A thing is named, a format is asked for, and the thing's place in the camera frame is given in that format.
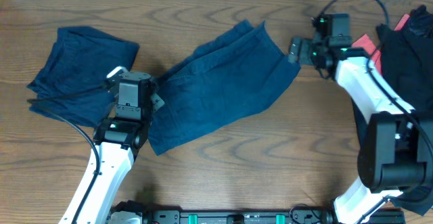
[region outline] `folded blue cloth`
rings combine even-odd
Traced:
[[[243,21],[156,79],[165,105],[149,141],[157,155],[266,110],[289,87],[298,64],[272,42],[262,23]]]
[[[98,87],[115,67],[131,69],[138,49],[136,43],[88,26],[59,28],[45,67],[27,87],[38,99]],[[96,127],[110,113],[113,102],[114,96],[101,90],[38,104],[78,125]],[[30,110],[57,119],[35,106]]]

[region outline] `navy towel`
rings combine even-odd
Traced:
[[[299,70],[264,23],[257,28],[239,23],[156,80],[165,105],[154,113],[149,131],[155,153],[266,110]]]
[[[27,87],[38,99],[85,91],[100,86],[117,66],[131,69],[139,46],[91,27],[58,29],[44,68]],[[112,108],[114,96],[101,90],[72,99],[39,102],[60,116],[82,126],[96,127]],[[31,106],[30,110],[57,119]]]

